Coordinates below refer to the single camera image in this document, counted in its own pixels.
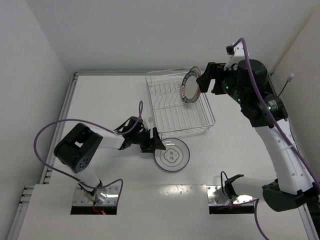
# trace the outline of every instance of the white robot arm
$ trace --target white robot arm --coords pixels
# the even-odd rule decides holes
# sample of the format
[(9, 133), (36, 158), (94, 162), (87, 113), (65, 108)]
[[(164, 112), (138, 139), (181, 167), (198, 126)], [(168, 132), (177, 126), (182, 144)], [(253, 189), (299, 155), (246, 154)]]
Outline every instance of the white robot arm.
[(317, 196), (319, 189), (293, 151), (296, 145), (291, 135), (285, 106), (273, 93), (265, 66), (257, 60), (250, 59), (255, 82), (263, 101), (293, 145), (288, 145), (283, 139), (259, 101), (250, 81), (242, 43), (234, 47), (227, 46), (226, 50), (231, 56), (229, 61), (209, 62), (203, 75), (198, 77), (197, 83), (201, 92), (205, 93), (208, 91), (211, 79), (215, 79), (211, 92), (216, 95), (228, 94), (240, 105), (241, 112), (249, 119), (265, 144), (277, 179), (253, 179), (238, 174), (227, 179), (224, 187), (215, 192), (216, 202), (227, 203), (236, 196), (249, 195), (266, 201), (277, 212), (298, 208), (305, 204), (308, 198)]
[(124, 150), (132, 144), (140, 145), (143, 153), (154, 153), (156, 149), (165, 150), (157, 128), (151, 127), (148, 119), (142, 121), (130, 117), (121, 126), (108, 132), (89, 128), (78, 123), (54, 148), (54, 155), (80, 180), (78, 183), (94, 203), (102, 204), (108, 190), (101, 188), (101, 180), (96, 176), (90, 162), (99, 148)]

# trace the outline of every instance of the plate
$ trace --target plate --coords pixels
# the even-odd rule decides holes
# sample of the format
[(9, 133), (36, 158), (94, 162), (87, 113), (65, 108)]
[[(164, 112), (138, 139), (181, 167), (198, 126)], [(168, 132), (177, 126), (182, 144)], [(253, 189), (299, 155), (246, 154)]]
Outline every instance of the plate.
[(188, 146), (177, 138), (166, 138), (162, 143), (166, 149), (155, 150), (154, 159), (156, 164), (167, 172), (182, 170), (190, 160)]
[(185, 103), (194, 103), (200, 97), (201, 91), (197, 84), (197, 78), (201, 76), (201, 70), (194, 66), (184, 76), (181, 84), (181, 98)]

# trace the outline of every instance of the red wire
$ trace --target red wire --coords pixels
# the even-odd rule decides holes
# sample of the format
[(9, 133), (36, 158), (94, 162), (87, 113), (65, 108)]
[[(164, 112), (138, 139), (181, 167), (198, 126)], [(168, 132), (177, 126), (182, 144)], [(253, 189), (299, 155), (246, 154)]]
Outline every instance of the red wire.
[(93, 211), (95, 211), (97, 214), (99, 214), (100, 215), (100, 213), (101, 213), (101, 211), (98, 211), (97, 209), (96, 209), (96, 203), (93, 203)]

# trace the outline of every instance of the wire dish rack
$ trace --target wire dish rack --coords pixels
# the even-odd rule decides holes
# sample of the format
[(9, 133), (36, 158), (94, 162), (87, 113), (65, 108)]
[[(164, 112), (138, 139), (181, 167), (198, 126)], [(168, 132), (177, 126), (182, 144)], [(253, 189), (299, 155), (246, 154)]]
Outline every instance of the wire dish rack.
[(216, 120), (205, 93), (185, 103), (180, 88), (189, 68), (149, 72), (145, 76), (154, 124), (161, 139), (206, 132)]

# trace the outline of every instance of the white table surface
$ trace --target white table surface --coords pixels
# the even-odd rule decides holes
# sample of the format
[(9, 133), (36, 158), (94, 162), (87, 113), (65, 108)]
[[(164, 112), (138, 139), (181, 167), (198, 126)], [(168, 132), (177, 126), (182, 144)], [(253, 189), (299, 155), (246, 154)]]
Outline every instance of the white table surface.
[[(219, 184), (220, 171), (229, 177), (276, 175), (240, 107), (226, 95), (207, 97), (216, 123), (205, 134), (182, 138), (191, 154), (182, 171), (162, 171), (153, 154), (140, 153), (137, 145), (98, 149), (91, 165), (102, 182), (124, 180), (117, 215), (70, 215), (76, 183), (53, 172), (50, 184), (35, 187), (19, 239), (263, 239), (253, 214), (209, 214), (206, 185)], [(80, 76), (67, 117), (114, 129), (138, 115), (140, 100), (143, 117), (151, 116), (144, 76)], [(66, 123), (62, 136), (75, 124)], [(69, 171), (58, 160), (55, 166)], [(296, 209), (277, 213), (262, 202), (258, 217), (271, 240), (307, 239)]]

